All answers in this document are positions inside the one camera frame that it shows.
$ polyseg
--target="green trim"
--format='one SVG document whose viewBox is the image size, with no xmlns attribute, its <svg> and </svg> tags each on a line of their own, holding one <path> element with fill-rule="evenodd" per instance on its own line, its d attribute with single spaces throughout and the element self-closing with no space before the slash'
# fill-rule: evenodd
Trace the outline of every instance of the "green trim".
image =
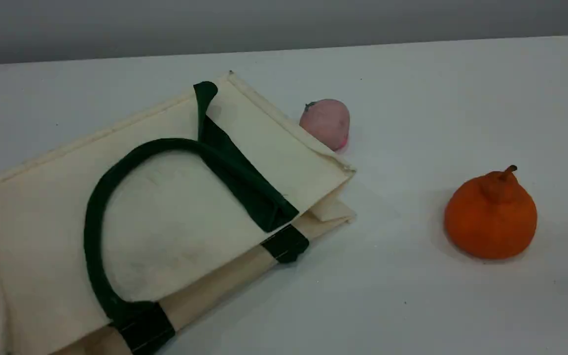
<svg viewBox="0 0 568 355">
<path fill-rule="evenodd" d="M 141 316 L 142 312 L 158 306 L 151 301 L 124 301 L 111 287 L 102 262 L 102 224 L 108 201 L 120 182 L 144 161 L 164 151 L 188 151 L 199 155 L 265 232 L 274 231 L 298 214 L 297 209 L 243 156 L 227 133 L 207 117 L 207 108 L 218 92 L 216 85 L 206 81 L 194 85 L 194 91 L 198 102 L 198 142 L 158 139 L 138 146 L 101 177 L 87 204 L 84 248 L 89 281 L 106 316 L 118 329 Z"/>
</svg>

